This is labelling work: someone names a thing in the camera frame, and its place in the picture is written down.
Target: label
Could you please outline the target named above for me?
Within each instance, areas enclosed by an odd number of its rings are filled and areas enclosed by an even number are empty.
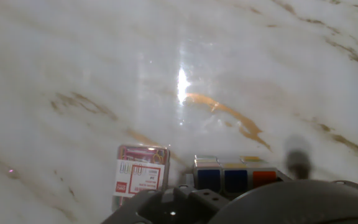
[[[162,186],[164,170],[160,164],[118,159],[113,195],[133,197],[141,190],[157,190]]]

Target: white marble countertop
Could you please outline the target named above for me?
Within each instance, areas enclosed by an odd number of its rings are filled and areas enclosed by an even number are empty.
[[[0,223],[100,223],[117,147],[358,182],[358,0],[0,0]]]

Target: small box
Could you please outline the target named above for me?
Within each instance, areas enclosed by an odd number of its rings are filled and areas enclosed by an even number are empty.
[[[170,151],[157,146],[122,145],[118,149],[114,196],[121,206],[141,190],[165,190]]]
[[[193,174],[196,189],[210,189],[220,193],[222,190],[221,172],[221,166],[217,162],[195,160]]]
[[[249,172],[249,190],[277,181],[277,168],[267,163],[246,164]]]
[[[223,192],[227,196],[236,196],[248,190],[248,171],[245,164],[238,162],[220,164],[223,171]]]

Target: dark object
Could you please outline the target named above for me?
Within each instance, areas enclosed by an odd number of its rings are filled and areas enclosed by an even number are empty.
[[[198,171],[198,188],[210,189],[219,193],[221,191],[221,171],[220,170],[199,170]]]
[[[287,167],[296,179],[309,179],[311,163],[306,152],[292,150],[287,155]]]
[[[246,192],[248,188],[247,177],[246,170],[225,170],[224,185],[226,186],[226,192],[230,194]]]
[[[233,201],[186,185],[143,191],[103,224],[358,223],[358,184],[280,179]]]

